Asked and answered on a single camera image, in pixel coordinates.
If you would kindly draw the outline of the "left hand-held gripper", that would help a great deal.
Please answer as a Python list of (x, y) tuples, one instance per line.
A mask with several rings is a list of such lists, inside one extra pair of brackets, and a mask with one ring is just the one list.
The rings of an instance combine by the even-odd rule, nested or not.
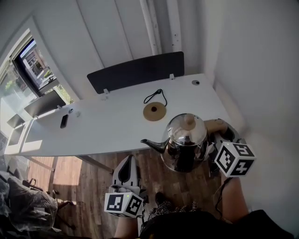
[(148, 194), (146, 188), (139, 185), (139, 165), (136, 158), (129, 155), (114, 170), (113, 183), (105, 194), (104, 212), (119, 218), (143, 218)]

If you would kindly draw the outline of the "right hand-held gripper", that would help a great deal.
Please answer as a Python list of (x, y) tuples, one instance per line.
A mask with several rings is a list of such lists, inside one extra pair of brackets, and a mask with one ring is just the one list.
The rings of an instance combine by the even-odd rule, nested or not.
[(252, 168), (256, 160), (256, 153), (244, 138), (231, 126), (225, 133), (210, 134), (208, 153), (216, 153), (214, 163), (219, 171), (227, 178), (243, 177)]

